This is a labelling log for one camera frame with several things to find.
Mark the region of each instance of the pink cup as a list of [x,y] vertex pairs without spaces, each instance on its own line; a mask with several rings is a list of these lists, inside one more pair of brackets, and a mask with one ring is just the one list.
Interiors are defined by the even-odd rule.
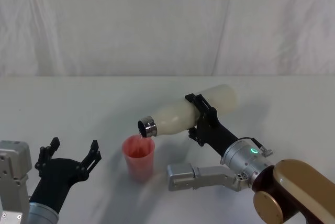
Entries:
[[141,135],[133,135],[122,144],[128,172],[136,181],[145,182],[151,177],[154,149],[153,140],[143,138]]

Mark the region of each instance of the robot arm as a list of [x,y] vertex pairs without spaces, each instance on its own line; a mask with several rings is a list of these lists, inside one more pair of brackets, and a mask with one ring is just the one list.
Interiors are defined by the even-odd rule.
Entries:
[[54,138],[49,147],[41,147],[35,168],[41,180],[28,198],[26,181],[31,169],[29,146],[24,142],[0,142],[0,197],[3,206],[0,224],[56,224],[58,213],[72,185],[88,179],[101,160],[96,140],[82,162],[52,159],[60,145]]
[[169,190],[224,185],[234,191],[251,188],[254,206],[266,223],[284,223],[299,211],[311,223],[335,223],[335,184],[308,164],[284,160],[272,165],[272,154],[255,139],[238,139],[218,120],[215,108],[201,96],[185,97],[199,110],[197,127],[189,137],[200,146],[209,144],[223,166],[198,168],[190,164],[169,165]]

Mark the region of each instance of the white table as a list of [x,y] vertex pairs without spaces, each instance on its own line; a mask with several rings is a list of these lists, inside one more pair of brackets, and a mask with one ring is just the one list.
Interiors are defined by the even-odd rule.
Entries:
[[[170,163],[217,165],[219,156],[182,132],[155,138],[156,175],[132,182],[121,143],[137,120],[155,108],[217,84],[231,85],[236,111],[221,122],[238,137],[252,136],[274,150],[270,160],[296,158],[335,181],[335,77],[81,77],[0,80],[0,139],[26,141],[33,164],[40,146],[59,137],[55,158],[81,160],[97,139],[103,159],[86,182],[69,192],[59,224],[261,223],[253,192],[216,186],[169,192]],[[28,190],[39,181],[29,172]],[[298,215],[287,223],[304,223]]]

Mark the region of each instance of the white curtain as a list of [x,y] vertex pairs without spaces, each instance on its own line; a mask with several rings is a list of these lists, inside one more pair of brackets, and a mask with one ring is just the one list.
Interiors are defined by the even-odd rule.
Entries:
[[0,0],[0,76],[335,73],[335,0]]

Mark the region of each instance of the silver metal bracket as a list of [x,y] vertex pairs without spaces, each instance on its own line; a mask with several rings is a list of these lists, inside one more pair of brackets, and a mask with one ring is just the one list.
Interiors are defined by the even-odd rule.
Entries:
[[205,186],[222,185],[236,192],[248,188],[248,176],[235,174],[223,166],[192,167],[191,164],[167,166],[169,190],[198,189]]
[[266,149],[264,146],[261,146],[260,150],[262,151],[263,157],[267,158],[273,154],[271,149]]
[[24,224],[29,214],[26,181],[31,169],[29,145],[0,141],[0,224]]

